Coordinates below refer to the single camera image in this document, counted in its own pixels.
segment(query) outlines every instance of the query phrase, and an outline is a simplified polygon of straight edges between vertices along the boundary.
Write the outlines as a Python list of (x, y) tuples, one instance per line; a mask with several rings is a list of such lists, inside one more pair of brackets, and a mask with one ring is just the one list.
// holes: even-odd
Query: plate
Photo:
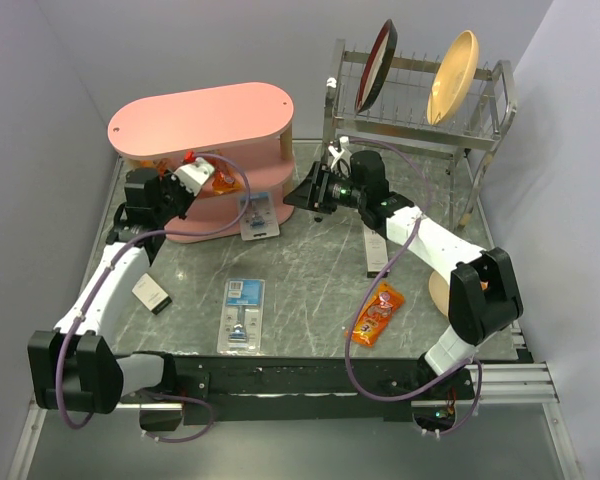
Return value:
[(387, 78), (398, 43), (398, 32), (391, 19), (384, 22), (364, 66), (356, 95), (356, 113), (369, 110), (375, 103)]
[(444, 56), (427, 105), (427, 121), (437, 125), (456, 113), (467, 96), (478, 66), (480, 47), (470, 30), (462, 32)]

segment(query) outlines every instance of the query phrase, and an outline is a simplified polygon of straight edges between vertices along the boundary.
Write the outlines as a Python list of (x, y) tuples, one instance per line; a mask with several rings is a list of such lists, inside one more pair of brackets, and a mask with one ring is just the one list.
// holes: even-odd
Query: blue label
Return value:
[(227, 305), (249, 305), (259, 307), (262, 303), (262, 280), (229, 280)]

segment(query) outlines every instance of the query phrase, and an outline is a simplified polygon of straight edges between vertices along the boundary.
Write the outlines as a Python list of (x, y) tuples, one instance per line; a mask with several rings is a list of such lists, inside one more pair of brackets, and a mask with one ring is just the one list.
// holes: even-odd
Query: round tan object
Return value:
[(429, 277), (429, 295), (431, 300), (436, 304), (438, 310), (442, 312), (445, 317), (449, 317), (449, 285), (442, 275), (435, 270)]
[(480, 47), (471, 30), (465, 30), (453, 42), (431, 87), (427, 120), (437, 125), (451, 118), (466, 97), (478, 66)]

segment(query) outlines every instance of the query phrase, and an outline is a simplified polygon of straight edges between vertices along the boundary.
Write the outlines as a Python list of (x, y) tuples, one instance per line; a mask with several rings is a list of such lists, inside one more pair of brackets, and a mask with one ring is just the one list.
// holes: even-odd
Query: table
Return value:
[[(317, 142), (294, 142), (296, 180), (304, 178), (318, 152)], [(381, 153), (392, 189), (423, 205), (422, 181), (395, 154)], [(434, 192), (428, 214), (442, 223), (449, 208), (446, 162), (415, 160)], [(91, 270), (99, 261), (113, 212), (124, 201), (126, 168), (119, 171)], [(458, 171), (456, 208), (465, 204), (471, 189), (468, 168)], [(362, 222), (356, 212), (343, 208), (320, 223), (314, 217), (312, 212), (296, 210), (281, 225), (279, 237), (262, 241), (243, 242), (232, 236), (188, 245), (165, 242), (149, 273), (170, 294), (173, 304), (155, 316), (133, 298), (116, 325), (114, 350), (215, 354), (225, 282), (242, 277), (266, 282), (262, 355), (341, 357), (344, 327), (371, 282), (366, 278)], [(481, 215), (472, 217), (461, 236), (485, 248), (490, 246)], [(389, 245), (389, 254), (397, 249), (397, 245)], [(400, 259), (387, 280), (405, 296), (405, 305), (376, 345), (356, 345), (354, 356), (417, 358), (437, 341), (448, 320), (429, 296), (430, 273), (430, 267), (413, 254)], [(517, 359), (510, 330), (486, 342), (478, 356)]]

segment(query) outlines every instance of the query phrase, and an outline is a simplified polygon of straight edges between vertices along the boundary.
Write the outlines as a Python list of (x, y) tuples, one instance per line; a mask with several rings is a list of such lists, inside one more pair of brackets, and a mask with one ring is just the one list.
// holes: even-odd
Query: dish rack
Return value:
[[(477, 204), (487, 168), (505, 137), (517, 110), (517, 97), (511, 63), (500, 60), (493, 69), (477, 68), (462, 106), (444, 123), (429, 125), (427, 103), (440, 56), (393, 58), (391, 69), (375, 104), (356, 114), (355, 97), (368, 53), (345, 49), (345, 40), (336, 40), (324, 107), (322, 161), (328, 159), (328, 146), (336, 133), (362, 138), (378, 138), (412, 155), (439, 158), (449, 162), (449, 228), (467, 226)], [(462, 214), (456, 222), (455, 177), (460, 160), (469, 149), (483, 152)]]

